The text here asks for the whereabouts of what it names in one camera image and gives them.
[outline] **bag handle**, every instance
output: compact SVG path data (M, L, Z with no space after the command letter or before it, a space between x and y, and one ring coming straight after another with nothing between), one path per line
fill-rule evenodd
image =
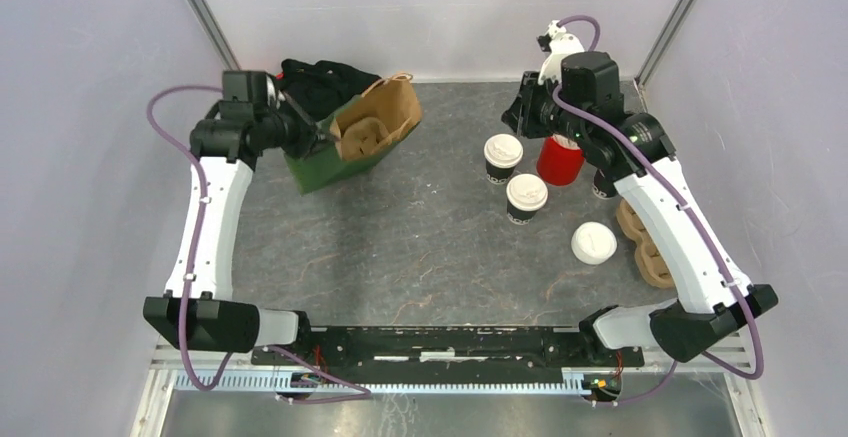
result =
M391 76L387 79L380 79L380 80L374 82L373 84L371 84L370 86L368 86L368 88L365 89L364 92L362 92L362 94L361 94L362 97L365 97L365 95L368 94L368 92L371 92L372 90L376 89L377 87L379 87L383 84L387 84L387 83L389 83L389 81L392 81L392 80L410 81L410 80L412 80L412 74L410 74L409 72L398 72L397 74L395 74L395 75L393 75L393 76Z

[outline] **red cup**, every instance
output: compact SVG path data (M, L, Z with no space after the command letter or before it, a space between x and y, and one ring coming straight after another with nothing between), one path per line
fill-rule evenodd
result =
M583 152L576 143L561 135L554 135L545 139L539 161L536 162L536 172L550 185L568 185L577 179L583 160Z

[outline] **black cloth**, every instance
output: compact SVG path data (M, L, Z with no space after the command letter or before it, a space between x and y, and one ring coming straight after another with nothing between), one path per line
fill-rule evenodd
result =
M316 122L329 117L380 79L379 75L329 60L319 60L310 65L286 59L282 68L283 76L278 81L280 89L285 90ZM294 109L285 102L282 109L294 114Z

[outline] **metal frame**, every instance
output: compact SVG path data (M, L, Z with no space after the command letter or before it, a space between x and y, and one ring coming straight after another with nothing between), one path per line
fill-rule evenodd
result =
M215 47L215 52L218 53L224 66L228 70L240 70L241 66L239 66L238 59L236 59L233 49L227 42L227 38L224 37L224 32L218 25L218 21L215 20L212 9L209 8L206 0L188 0L188 3L191 5L206 35L209 37L209 41Z
M659 37L654 42L654 46L648 52L645 63L642 64L642 68L636 75L636 83L638 85L645 85L650 80L651 75L657 69L660 59L665 54L674 36L677 35L680 25L689 14L689 10L692 8L694 2L695 0L677 0L674 9L671 11L671 15L668 16L668 20L666 20L665 25L660 31Z
M747 337L745 335L733 334L711 349L713 353L726 360L727 362L736 365L743 370L750 370L751 363L746 352ZM217 352L190 352L189 353L194 363L194 367L199 374L205 375L217 369L220 364L221 354ZM639 368L626 368L625 373L641 373L641 374L664 374L671 359L659 348L643 349L645 357L645 366ZM241 378L238 384L230 389L231 391L262 391L265 389L259 388L267 384L268 375L288 375L292 371L302 371L304 369L296 366L279 366L279 367L256 367L250 363L250 354L235 354L227 366L225 376L230 375L233 378ZM612 368L563 368L564 381L569 378L581 374L599 374L611 373L615 369ZM736 415L739 428L742 431L743 437L769 437L772 434L768 425L767 419L762 411L762 403L759 397L756 384L725 373L723 369L718 367L712 361L698 357L691 362L679 364L677 373L681 374L698 374L698 373L724 373L725 383L730 394L731 405ZM156 345L156 350L148 370L147 382L144 386L142 399L136 413L135 421L133 422L132 437L158 437L164 428L165 417L171 403L171 398L175 390L181 390L184 386L180 382L185 381L185 372L182 370L182 361L180 353L173 348L164 339L160 339ZM251 387L251 382L255 383L257 388ZM432 386L422 386L421 389L412 389L416 393L439 393L450 394L457 393L456 389L450 389L447 386L444 389L433 389ZM406 389L386 389L387 391L398 392ZM226 392L227 390L217 390L216 392ZM476 393L493 393L498 392L498 389L483 389ZM566 393L562 389L540 386L538 389L522 388L522 389L504 389L500 393L521 393L521 394L551 394L551 393Z

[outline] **gray floor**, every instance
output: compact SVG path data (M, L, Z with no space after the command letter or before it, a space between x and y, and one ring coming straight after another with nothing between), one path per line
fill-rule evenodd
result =
M628 375L625 396L656 385ZM163 436L344 437L737 437L721 374L678 374L662 392L630 406L592 409L578 397L375 395L374 400L289 406L264 393L177 392Z
M304 197L280 154L260 161L241 212L236 300L305 310L315 324L568 325L609 304L672 296L649 287L614 220L617 199L591 192L594 169L551 188L527 226L506 218L504 186L485 180L482 146L518 84L416 85L421 125L370 174ZM641 104L626 86L628 108ZM528 141L519 172L534 172ZM619 236L607 263L580 263L569 242L595 220Z

